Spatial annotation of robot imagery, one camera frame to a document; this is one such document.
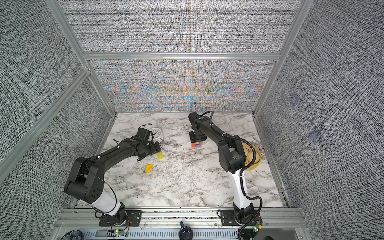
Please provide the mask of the red rectangular block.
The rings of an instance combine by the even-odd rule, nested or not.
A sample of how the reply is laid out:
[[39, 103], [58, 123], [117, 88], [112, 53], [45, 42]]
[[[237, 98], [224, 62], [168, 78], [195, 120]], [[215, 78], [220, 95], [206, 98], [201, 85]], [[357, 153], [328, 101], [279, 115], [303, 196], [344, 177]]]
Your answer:
[[192, 148], [201, 148], [202, 147], [202, 143], [191, 143], [192, 145]]

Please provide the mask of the yellow-green cube block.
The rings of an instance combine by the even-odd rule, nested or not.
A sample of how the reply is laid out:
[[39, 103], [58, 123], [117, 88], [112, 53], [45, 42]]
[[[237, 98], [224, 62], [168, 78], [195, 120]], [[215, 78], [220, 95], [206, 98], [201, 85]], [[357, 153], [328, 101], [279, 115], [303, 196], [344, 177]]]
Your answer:
[[164, 158], [162, 153], [157, 153], [157, 157], [158, 157], [159, 160], [162, 160]]

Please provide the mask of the yellow triangular block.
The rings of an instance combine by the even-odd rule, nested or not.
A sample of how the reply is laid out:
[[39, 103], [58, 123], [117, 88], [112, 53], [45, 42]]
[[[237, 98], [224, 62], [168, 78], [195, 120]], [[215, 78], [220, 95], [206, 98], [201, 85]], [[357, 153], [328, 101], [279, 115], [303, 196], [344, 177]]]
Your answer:
[[145, 166], [145, 173], [148, 174], [152, 170], [153, 167], [154, 167], [154, 165], [152, 165], [152, 164], [146, 165]]

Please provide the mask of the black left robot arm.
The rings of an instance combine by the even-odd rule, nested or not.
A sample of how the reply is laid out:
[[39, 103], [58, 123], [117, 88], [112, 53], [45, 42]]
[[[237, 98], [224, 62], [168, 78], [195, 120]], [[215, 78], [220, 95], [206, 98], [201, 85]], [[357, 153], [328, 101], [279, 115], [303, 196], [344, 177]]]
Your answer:
[[78, 200], [90, 204], [97, 213], [102, 214], [101, 222], [122, 226], [128, 221], [125, 205], [118, 200], [116, 192], [110, 196], [104, 186], [111, 188], [105, 179], [105, 173], [121, 161], [137, 157], [138, 161], [161, 152], [158, 141], [140, 141], [127, 138], [115, 147], [89, 158], [75, 160], [69, 173], [64, 192]]

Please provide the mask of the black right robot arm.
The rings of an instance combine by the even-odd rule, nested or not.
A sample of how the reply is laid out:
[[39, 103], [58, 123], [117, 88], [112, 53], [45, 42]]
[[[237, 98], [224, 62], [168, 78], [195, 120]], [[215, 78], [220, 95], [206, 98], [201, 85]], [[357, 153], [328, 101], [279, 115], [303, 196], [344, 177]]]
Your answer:
[[234, 190], [234, 215], [236, 221], [245, 225], [259, 214], [263, 205], [261, 197], [251, 197], [246, 186], [245, 171], [260, 160], [255, 147], [247, 140], [230, 135], [217, 127], [212, 117], [213, 111], [203, 114], [192, 112], [188, 115], [192, 131], [189, 132], [191, 143], [211, 139], [218, 147], [219, 162], [222, 169], [229, 173]]

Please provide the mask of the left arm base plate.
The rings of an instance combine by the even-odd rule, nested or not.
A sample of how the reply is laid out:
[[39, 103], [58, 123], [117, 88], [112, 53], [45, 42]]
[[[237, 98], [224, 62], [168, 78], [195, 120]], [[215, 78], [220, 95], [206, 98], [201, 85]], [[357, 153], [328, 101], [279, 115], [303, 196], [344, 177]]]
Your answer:
[[125, 213], [119, 212], [114, 216], [106, 214], [100, 217], [99, 227], [138, 227], [142, 213], [140, 210], [125, 210]]

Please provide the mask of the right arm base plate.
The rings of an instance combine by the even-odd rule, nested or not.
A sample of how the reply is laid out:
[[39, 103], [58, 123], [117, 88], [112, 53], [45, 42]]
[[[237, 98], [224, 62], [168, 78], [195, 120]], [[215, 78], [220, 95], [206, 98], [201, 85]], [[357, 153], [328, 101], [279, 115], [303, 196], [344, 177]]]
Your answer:
[[238, 220], [236, 218], [234, 210], [218, 210], [217, 211], [217, 215], [220, 218], [223, 226], [244, 226], [250, 220], [252, 220], [249, 223], [249, 226], [257, 226], [258, 228], [259, 226], [263, 225], [263, 220], [260, 214], [254, 217], [255, 214], [256, 213], [252, 213], [248, 217], [245, 217], [243, 220]]

